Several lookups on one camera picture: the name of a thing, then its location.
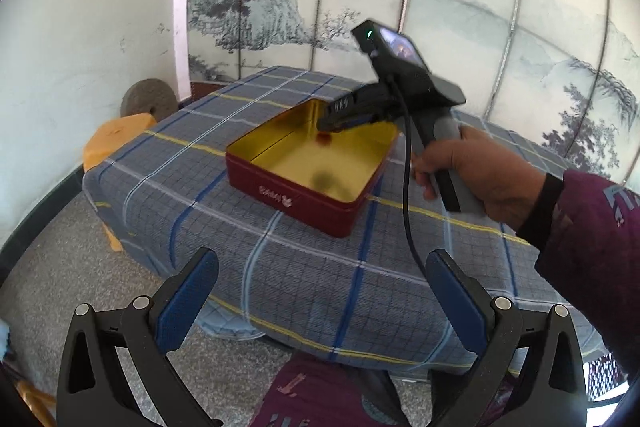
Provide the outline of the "purple sleeve forearm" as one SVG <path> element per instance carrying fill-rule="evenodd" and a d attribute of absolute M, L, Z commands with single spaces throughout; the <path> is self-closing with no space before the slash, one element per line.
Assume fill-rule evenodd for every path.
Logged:
<path fill-rule="evenodd" d="M 546 181 L 516 232 L 535 269 L 594 326 L 629 376 L 639 373 L 639 195 L 574 170 Z"/>

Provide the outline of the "person's right hand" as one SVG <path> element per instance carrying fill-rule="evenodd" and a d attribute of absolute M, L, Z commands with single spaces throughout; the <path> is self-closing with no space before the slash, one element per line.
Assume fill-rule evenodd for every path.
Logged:
<path fill-rule="evenodd" d="M 485 132 L 468 126 L 460 132 L 459 140 L 434 141 L 412 156 L 412 175 L 423 197 L 436 197 L 432 174 L 454 170 L 490 219 L 518 230 L 534 209 L 546 175 Z"/>

